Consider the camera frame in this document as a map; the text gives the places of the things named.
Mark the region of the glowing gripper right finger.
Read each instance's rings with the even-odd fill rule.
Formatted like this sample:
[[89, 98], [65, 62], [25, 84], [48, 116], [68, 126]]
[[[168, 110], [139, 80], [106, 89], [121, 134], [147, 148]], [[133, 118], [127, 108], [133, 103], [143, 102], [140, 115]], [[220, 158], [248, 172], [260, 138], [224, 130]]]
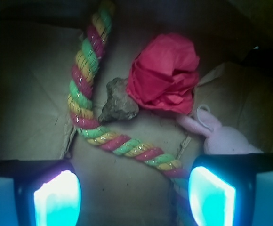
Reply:
[[273, 153], [200, 155], [188, 198], [199, 226], [273, 226]]

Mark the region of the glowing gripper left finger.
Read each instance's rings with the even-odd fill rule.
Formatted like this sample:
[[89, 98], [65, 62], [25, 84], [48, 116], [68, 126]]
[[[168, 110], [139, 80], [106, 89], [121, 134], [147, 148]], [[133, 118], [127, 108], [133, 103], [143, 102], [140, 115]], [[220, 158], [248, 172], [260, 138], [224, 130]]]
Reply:
[[67, 160], [0, 160], [0, 226], [74, 226], [81, 186]]

